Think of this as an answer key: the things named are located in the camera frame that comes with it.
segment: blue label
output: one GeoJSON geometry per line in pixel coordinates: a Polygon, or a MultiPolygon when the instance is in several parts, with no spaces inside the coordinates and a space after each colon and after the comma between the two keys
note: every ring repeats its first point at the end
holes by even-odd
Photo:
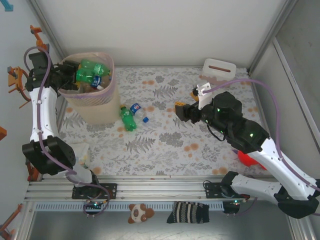
{"type": "Polygon", "coordinates": [[[141,109],[141,106],[138,103],[135,103],[130,107],[130,110],[133,113],[133,115],[135,115],[136,111],[138,111],[139,109],[141,109]]]}
{"type": "Polygon", "coordinates": [[[93,81],[91,83],[91,87],[96,88],[102,83],[102,77],[94,76],[93,81]]]}

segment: teddy bear toy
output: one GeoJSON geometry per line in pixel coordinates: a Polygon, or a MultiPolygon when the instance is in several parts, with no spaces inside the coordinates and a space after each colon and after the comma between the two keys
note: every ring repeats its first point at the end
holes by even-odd
{"type": "Polygon", "coordinates": [[[147,219],[152,218],[155,215],[155,211],[152,208],[147,208],[145,204],[130,204],[129,209],[131,216],[128,219],[128,223],[142,223],[147,219]]]}

